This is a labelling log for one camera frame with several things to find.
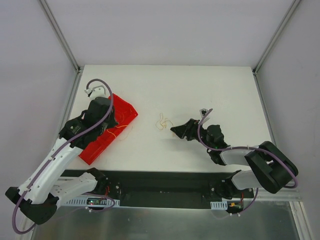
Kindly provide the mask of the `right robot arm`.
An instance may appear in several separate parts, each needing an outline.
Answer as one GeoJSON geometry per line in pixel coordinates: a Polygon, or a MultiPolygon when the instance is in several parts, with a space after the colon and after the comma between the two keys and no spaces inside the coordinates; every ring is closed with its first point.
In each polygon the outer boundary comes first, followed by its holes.
{"type": "Polygon", "coordinates": [[[276,194],[283,188],[298,187],[297,167],[270,141],[264,141],[258,146],[230,146],[225,142],[220,125],[212,124],[203,128],[203,120],[193,118],[170,130],[182,140],[198,141],[217,165],[249,167],[249,170],[233,173],[226,180],[225,192],[230,197],[237,197],[249,188],[263,188],[276,194]]]}

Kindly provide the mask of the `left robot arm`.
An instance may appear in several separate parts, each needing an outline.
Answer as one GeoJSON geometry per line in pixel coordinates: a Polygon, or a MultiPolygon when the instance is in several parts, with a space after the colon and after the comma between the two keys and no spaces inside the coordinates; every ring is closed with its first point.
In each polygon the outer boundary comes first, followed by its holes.
{"type": "Polygon", "coordinates": [[[65,123],[51,153],[29,179],[19,187],[9,187],[5,192],[5,196],[15,204],[13,212],[21,211],[36,225],[42,225],[62,204],[79,195],[105,194],[106,176],[94,167],[67,184],[58,187],[54,184],[73,159],[104,130],[117,124],[112,97],[98,96],[91,100],[88,109],[65,123]]]}

